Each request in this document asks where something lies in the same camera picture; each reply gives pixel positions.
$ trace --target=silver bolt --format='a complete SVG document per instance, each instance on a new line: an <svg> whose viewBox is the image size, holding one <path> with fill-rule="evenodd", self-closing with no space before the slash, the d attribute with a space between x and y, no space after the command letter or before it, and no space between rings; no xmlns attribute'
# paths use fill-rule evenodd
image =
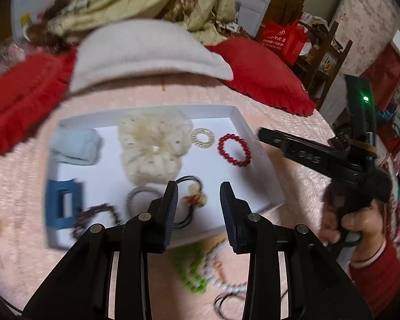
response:
<svg viewBox="0 0 400 320"><path fill-rule="evenodd" d="M102 226L99 225L98 223L93 224L93 225L90 227L90 232L92 232L92 233L98 233L98 232L101 232L101 230L102 230Z"/></svg>
<svg viewBox="0 0 400 320"><path fill-rule="evenodd" d="M150 214L150 213L147 213L147 212L141 213L141 214L138 216L138 219L141 220L141 221L148 221L148 220L151 219L151 214Z"/></svg>
<svg viewBox="0 0 400 320"><path fill-rule="evenodd" d="M306 225L298 225L297 226L297 231L299 232L299 233L304 233L304 234L306 234L306 233L308 233L308 231L309 231L309 229L308 229L308 226L306 226Z"/></svg>
<svg viewBox="0 0 400 320"><path fill-rule="evenodd" d="M259 221L259 219L261 218L261 216L260 216L259 214L257 214L257 213L250 213L250 214L247 216L247 218L248 218L250 221Z"/></svg>

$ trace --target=red beaded bracelet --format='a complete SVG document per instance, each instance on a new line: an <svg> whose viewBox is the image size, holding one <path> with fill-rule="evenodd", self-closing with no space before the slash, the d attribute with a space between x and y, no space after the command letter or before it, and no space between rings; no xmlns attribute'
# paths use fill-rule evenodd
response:
<svg viewBox="0 0 400 320"><path fill-rule="evenodd" d="M246 159L244 161L239 161L237 159L234 159L231 156L229 156L228 153L225 152L224 142L227 139L233 139L241 144L241 146L243 147L243 150L244 150L244 155L246 156ZM244 141L244 139L240 138L240 136L236 136L233 133L231 133L231 134L227 133L225 136L223 136L219 139L218 151L219 151L219 154L221 154L225 159L227 159L227 161L229 163L232 163L233 165L239 166L239 167L246 167L248 164L250 164L250 159L252 158L250 155L249 147L247 146L247 143Z"/></svg>

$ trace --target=red sleeve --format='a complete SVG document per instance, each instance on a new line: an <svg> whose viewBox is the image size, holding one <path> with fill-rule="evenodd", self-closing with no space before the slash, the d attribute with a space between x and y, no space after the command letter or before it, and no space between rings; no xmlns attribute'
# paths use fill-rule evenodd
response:
<svg viewBox="0 0 400 320"><path fill-rule="evenodd" d="M369 266L350 266L350 274L373 316L377 316L393 300L400 288L400 261L391 241L387 239L381 256Z"/></svg>

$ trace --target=pink blanket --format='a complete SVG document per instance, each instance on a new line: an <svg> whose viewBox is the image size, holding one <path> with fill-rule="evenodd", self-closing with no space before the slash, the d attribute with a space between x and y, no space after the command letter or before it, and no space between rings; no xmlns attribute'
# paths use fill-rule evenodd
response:
<svg viewBox="0 0 400 320"><path fill-rule="evenodd" d="M43 219L48 144L57 123L72 115L100 110L184 103L234 105L252 130L260 126L276 128L320 143L327 143L333 136L331 128L316 110L308 118L291 115L242 96L215 79L195 74L124 80L104 85L99 91L69 98L44 122L35 138L18 144L11 153L0 157L0 218L4 223L0 235L0 294L3 297L22 309L64 254L46 247ZM274 164L287 202L265 216L275 224L289 227L302 222L317 232L321 196L329 178L282 158L275 148L264 148ZM208 240L203 245L210 249L218 240ZM208 286L205 294L190 293L178 280L171 255L172 251L168 251L164 255L150 256L154 319L217 319L212 302L221 290ZM220 254L220 260L228 282L246 281L248 256L236 256L227 249ZM281 288L283 294L286 290L284 277ZM282 315L287 315L285 304L283 302ZM241 318L241 307L236 304L230 307L228 315L231 314Z"/></svg>

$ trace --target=blue cloth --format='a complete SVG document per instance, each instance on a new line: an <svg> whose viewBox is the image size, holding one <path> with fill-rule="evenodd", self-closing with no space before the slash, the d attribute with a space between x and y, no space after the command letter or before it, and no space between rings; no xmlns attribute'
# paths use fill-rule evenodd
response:
<svg viewBox="0 0 400 320"><path fill-rule="evenodd" d="M50 151L58 162L93 165L100 146L101 137L94 129L58 127L53 132Z"/></svg>

